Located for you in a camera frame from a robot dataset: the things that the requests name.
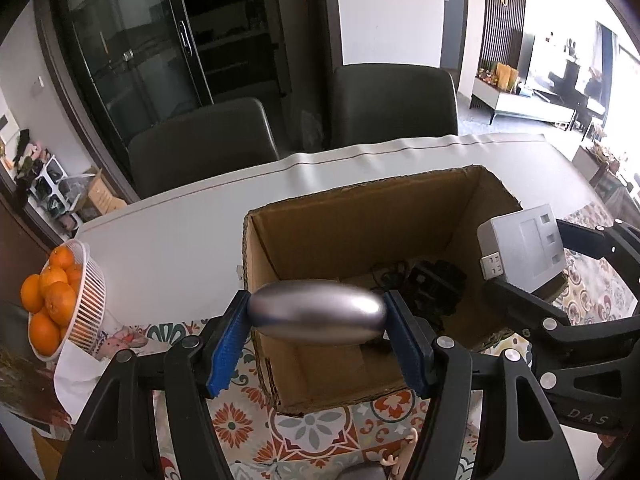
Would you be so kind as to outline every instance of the patterned tablecloth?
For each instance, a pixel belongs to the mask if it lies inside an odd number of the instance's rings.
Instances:
[[[587,227],[612,225],[610,215],[590,204],[567,220]],[[566,251],[568,288],[556,300],[572,323],[594,323],[629,316],[636,299],[604,261]],[[200,332],[206,320],[133,327],[163,342]],[[530,344],[513,335],[487,352],[516,348],[530,362]],[[413,426],[420,431],[428,401],[404,390],[371,402],[292,418],[267,406],[258,384],[255,353],[250,340],[242,350],[232,384],[208,402],[211,423],[236,480],[333,479],[345,467],[379,460],[399,448]],[[179,480],[163,394],[156,397],[156,424],[164,474]],[[460,457],[458,479],[470,478],[478,436],[468,428]]]

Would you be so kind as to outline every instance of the blue gripper pad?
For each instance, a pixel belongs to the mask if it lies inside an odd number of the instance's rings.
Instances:
[[[395,291],[387,292],[383,296],[386,304],[386,334],[389,336],[391,347],[398,359],[404,382],[419,397],[427,399],[430,397],[430,386],[425,377],[424,353],[402,318],[392,294],[396,295],[397,301],[402,301],[404,304],[400,295]],[[406,310],[405,315],[413,316],[406,305],[404,305],[404,309]]]
[[[231,382],[231,376],[236,371],[242,348],[251,330],[251,323],[246,312],[250,294],[246,293],[235,306],[235,312],[216,345],[211,359],[211,372],[207,381],[207,390],[213,397],[217,397],[222,390],[226,390]]]

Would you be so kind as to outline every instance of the fruit basket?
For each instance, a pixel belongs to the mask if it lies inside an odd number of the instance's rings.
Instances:
[[[62,345],[67,339],[80,347],[87,353],[91,353],[98,337],[98,330],[104,318],[104,309],[106,305],[106,289],[104,286],[104,275],[100,267],[89,256],[88,245],[78,241],[69,240],[64,246],[68,247],[74,254],[76,264],[82,265],[82,278],[78,288],[78,298],[74,313],[69,322],[68,330],[62,338],[58,349],[50,356],[39,354],[33,347],[31,339],[29,344],[33,349],[36,357],[44,362],[55,361],[62,350]],[[48,262],[44,265],[43,270],[47,267]],[[29,314],[29,324],[33,314]]]

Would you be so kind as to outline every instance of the chair backrest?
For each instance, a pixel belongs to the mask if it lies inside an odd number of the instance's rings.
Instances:
[[[456,93],[444,70],[403,64],[335,70],[332,148],[457,134]]]
[[[278,151],[267,116],[253,98],[198,108],[129,143],[131,173],[141,198],[274,160]]]

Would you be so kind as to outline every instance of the glass sliding door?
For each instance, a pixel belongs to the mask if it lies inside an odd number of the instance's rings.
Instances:
[[[85,74],[76,76],[88,78],[98,94],[102,110],[94,111],[106,113],[110,142],[126,166],[126,147],[135,135],[210,104],[191,31],[180,18],[182,0],[58,3],[66,42],[75,43],[69,51],[81,57],[75,68],[84,65]]]

